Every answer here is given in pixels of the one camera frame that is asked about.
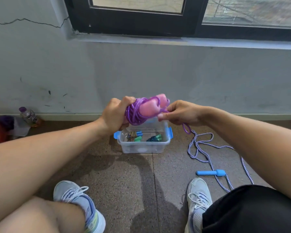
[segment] white sneaker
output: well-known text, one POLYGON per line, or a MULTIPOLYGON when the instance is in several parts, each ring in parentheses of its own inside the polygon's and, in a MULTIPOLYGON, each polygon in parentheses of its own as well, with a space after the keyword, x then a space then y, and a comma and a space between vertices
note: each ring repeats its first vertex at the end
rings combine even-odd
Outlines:
POLYGON ((185 233, 201 232, 202 214, 212 204, 207 184, 201 178, 194 178, 186 190, 186 199, 189 204, 189 217, 185 233))
POLYGON ((103 233, 106 222, 104 216, 95 208, 93 200, 84 192, 88 186, 79 187, 72 181, 60 181, 54 188, 53 198, 56 202, 73 203, 85 212, 85 232, 103 233))

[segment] black fabric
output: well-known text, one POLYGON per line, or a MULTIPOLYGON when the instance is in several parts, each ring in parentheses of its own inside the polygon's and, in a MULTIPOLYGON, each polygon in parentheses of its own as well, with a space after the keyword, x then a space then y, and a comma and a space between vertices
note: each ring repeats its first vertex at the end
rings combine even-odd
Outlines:
POLYGON ((291 199, 258 185, 245 185, 214 202, 203 214, 202 233, 291 233, 291 199))

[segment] person's right arm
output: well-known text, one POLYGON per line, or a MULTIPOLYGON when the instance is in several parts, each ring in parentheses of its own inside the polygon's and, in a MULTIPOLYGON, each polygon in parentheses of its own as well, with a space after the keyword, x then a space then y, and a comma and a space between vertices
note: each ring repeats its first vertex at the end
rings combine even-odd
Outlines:
POLYGON ((186 101, 175 101, 167 110, 160 120, 209 126, 267 183, 291 198, 291 130, 186 101))

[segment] speckled floor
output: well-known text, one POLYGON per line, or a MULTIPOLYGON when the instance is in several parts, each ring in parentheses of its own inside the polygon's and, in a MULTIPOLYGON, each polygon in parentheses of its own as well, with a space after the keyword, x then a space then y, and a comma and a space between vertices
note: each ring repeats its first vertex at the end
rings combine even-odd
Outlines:
MULTIPOLYGON (((30 135, 67 129, 86 122, 47 121, 30 135)), ((272 121, 291 129, 291 121, 272 121)), ((106 233, 164 232, 182 233, 187 221, 187 184, 196 170, 209 170, 209 164, 192 160, 186 153, 192 135, 172 125, 174 138, 162 154, 123 154, 113 137, 95 142, 59 170, 37 196, 51 200, 58 181, 71 180, 89 186, 97 209, 105 216, 106 233)), ((212 132, 207 127, 194 128, 197 133, 212 132)), ((224 145, 215 134, 212 144, 224 145)), ((224 169, 234 187, 250 184, 238 154, 230 149, 203 147, 215 168, 224 169)), ((255 184, 268 185, 248 165, 255 184)), ((203 177, 215 201, 225 192, 214 177, 203 177)))

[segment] white wall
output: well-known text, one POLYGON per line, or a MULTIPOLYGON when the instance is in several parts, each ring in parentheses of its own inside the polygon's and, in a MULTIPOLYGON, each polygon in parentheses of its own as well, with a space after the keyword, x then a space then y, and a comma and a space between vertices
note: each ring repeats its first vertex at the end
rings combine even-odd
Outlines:
MULTIPOLYGON (((15 18, 58 25, 50 0, 0 0, 0 22, 15 18)), ((234 113, 291 113, 291 50, 86 43, 51 26, 0 25, 0 113, 100 113, 112 97, 159 93, 234 113)))

